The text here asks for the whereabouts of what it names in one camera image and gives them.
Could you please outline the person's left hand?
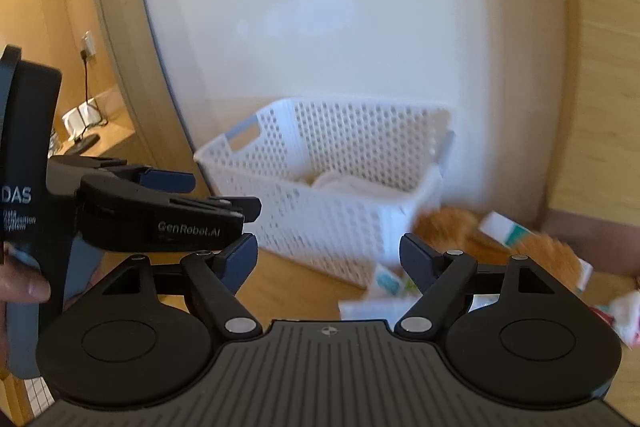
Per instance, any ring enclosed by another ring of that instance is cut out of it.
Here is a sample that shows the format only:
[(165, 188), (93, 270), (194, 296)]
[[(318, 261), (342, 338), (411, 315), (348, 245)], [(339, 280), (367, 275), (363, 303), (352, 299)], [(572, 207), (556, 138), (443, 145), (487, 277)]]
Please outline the person's left hand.
[(49, 282), (24, 265), (8, 244), (1, 256), (1, 366), (18, 378), (38, 375), (37, 311), (51, 296)]

